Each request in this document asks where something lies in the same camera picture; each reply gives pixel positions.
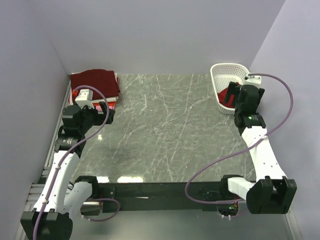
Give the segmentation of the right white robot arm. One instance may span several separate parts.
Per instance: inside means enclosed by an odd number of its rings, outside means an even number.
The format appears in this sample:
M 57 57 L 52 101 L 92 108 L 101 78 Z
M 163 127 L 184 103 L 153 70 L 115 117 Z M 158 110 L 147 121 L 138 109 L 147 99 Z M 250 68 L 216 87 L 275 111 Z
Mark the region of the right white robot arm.
M 280 167 L 267 136 L 266 123 L 257 112 L 264 89 L 254 85 L 230 82 L 225 102 L 234 106 L 234 123 L 250 149 L 256 181 L 225 175 L 222 183 L 228 192 L 246 201 L 251 214 L 286 214 L 297 184 Z

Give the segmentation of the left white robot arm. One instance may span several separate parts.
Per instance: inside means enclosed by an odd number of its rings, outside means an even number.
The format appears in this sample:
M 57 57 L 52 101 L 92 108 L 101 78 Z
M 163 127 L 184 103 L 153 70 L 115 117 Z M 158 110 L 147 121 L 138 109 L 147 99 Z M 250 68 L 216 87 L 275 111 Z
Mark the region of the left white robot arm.
M 104 102 L 102 111 L 87 105 L 69 105 L 62 110 L 62 125 L 54 143 L 51 170 L 44 188 L 32 210 L 22 213 L 20 223 L 29 240 L 68 240 L 81 207 L 87 199 L 99 198 L 100 190 L 95 176 L 80 176 L 69 189 L 70 180 L 79 165 L 85 136 L 93 126 L 111 124 L 115 110 Z

